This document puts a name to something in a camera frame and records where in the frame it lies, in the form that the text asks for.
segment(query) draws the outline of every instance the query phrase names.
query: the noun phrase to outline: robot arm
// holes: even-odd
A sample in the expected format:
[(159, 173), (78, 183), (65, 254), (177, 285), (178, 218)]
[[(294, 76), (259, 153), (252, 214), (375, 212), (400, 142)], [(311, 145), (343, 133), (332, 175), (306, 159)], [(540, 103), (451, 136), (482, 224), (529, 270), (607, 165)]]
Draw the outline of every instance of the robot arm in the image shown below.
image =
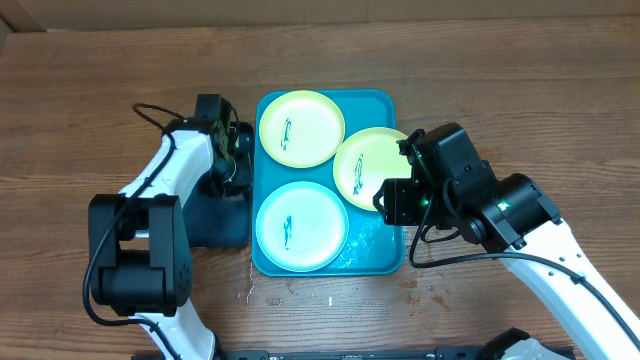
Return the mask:
[[(219, 95), (199, 95), (195, 115), (166, 127), (160, 149), (142, 173), (119, 194), (96, 195), (89, 205), (91, 257), (108, 224), (116, 224), (91, 275), (94, 300), (119, 316), (155, 323), (182, 359), (211, 360), (217, 346), (189, 299), (190, 247), (237, 246), (248, 239), (254, 135), (250, 124), (232, 126), (232, 111)], [(127, 200), (163, 162), (150, 185)], [(125, 202), (132, 202), (133, 210), (118, 218)], [(187, 218), (199, 221), (194, 225)], [(230, 233), (238, 240), (219, 241)], [(120, 241), (140, 237), (149, 238), (148, 251), (120, 248)], [(146, 324), (140, 325), (164, 357), (172, 358), (158, 331)]]
[[(527, 245), (505, 252), (536, 255), (557, 261), (584, 276), (611, 303), (624, 322), (640, 334), (640, 321), (606, 280), (593, 267), (576, 242), (569, 225), (549, 221), (524, 236)], [(587, 359), (631, 359), (640, 357), (609, 311), (584, 286), (545, 265), (501, 259), (504, 266), (524, 282), (549, 309)]]
[[(640, 321), (591, 265), (560, 211), (537, 184), (521, 174), (498, 181), (457, 124), (426, 134), (418, 130), (399, 147), (412, 165), (412, 176), (385, 180), (374, 198), (386, 224), (455, 227), (465, 241), (482, 245), (489, 253), (462, 261), (475, 260), (474, 256), (525, 254), (569, 268), (599, 291), (621, 319), (615, 319), (586, 284), (574, 282), (561, 271), (530, 260), (501, 258), (542, 300), (588, 359), (640, 358), (637, 343), (630, 338), (637, 341), (634, 333), (640, 334)], [(429, 268), (461, 260), (416, 264), (415, 240), (409, 257), (412, 266)], [(621, 323), (626, 324), (627, 332)]]

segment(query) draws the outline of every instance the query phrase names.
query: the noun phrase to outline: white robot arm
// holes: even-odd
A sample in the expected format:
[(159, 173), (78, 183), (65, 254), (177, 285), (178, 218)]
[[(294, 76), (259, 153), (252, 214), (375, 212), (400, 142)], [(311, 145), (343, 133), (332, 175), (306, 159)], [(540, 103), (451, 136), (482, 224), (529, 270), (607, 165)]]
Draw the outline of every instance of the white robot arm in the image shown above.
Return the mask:
[[(458, 124), (427, 134), (417, 130), (399, 147), (412, 165), (412, 177), (385, 180), (374, 205), (386, 224), (420, 225), (409, 252), (412, 266), (500, 259), (588, 359), (640, 359), (638, 317), (589, 262), (537, 184), (521, 174), (498, 181)], [(425, 225), (455, 227), (487, 254), (416, 263), (413, 255)]]

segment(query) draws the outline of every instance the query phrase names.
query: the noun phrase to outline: blue tray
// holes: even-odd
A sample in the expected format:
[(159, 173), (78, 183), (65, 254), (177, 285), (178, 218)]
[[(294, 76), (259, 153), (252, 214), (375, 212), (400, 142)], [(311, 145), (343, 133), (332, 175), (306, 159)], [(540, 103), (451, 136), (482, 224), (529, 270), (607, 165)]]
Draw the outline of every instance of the blue tray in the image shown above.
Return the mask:
[[(260, 118), (267, 106), (288, 91), (267, 94), (258, 103), (256, 112), (256, 149), (254, 156), (252, 223), (262, 202), (277, 188), (294, 181), (312, 181), (335, 192), (344, 203), (349, 217), (349, 236), (342, 252), (322, 269), (297, 273), (273, 264), (264, 255), (256, 239), (255, 226), (251, 235), (251, 257), (256, 268), (269, 276), (353, 276), (385, 275), (397, 270), (404, 260), (402, 227), (387, 226), (380, 214), (362, 210), (345, 200), (333, 181), (333, 158), (308, 169), (294, 169), (273, 160), (266, 153), (258, 136)], [(345, 140), (370, 127), (396, 128), (396, 115), (389, 95), (374, 89), (320, 90), (331, 98), (344, 115)]]

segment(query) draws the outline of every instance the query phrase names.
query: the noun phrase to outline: yellow plate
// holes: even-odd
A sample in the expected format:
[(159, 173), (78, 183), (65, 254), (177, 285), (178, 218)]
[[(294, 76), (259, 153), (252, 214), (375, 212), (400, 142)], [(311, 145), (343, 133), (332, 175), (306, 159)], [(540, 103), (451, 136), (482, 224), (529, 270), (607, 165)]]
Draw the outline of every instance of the yellow plate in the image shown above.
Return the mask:
[(338, 105), (314, 91), (292, 91), (275, 99), (262, 114), (260, 142), (277, 162), (308, 168), (336, 153), (344, 139)]
[(373, 196), (385, 179), (411, 177), (411, 166), (396, 143), (406, 138), (398, 130), (381, 127), (351, 135), (333, 161), (333, 180), (340, 194), (361, 209), (375, 211)]

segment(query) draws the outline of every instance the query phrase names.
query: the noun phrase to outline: plate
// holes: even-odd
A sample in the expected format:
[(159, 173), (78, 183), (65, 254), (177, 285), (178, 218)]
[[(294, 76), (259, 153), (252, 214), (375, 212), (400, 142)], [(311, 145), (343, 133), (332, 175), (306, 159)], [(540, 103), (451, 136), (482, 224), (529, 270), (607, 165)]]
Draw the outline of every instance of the plate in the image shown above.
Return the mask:
[(342, 251), (347, 210), (326, 187), (298, 181), (269, 194), (256, 217), (256, 238), (266, 257), (295, 272), (320, 269)]
[(277, 162), (309, 168), (329, 160), (344, 139), (344, 117), (338, 105), (314, 91), (286, 93), (265, 109), (259, 136)]
[(340, 194), (361, 209), (376, 211), (373, 196), (385, 179), (411, 177), (411, 166), (396, 143), (406, 138), (398, 130), (383, 127), (351, 135), (333, 161), (333, 180)]

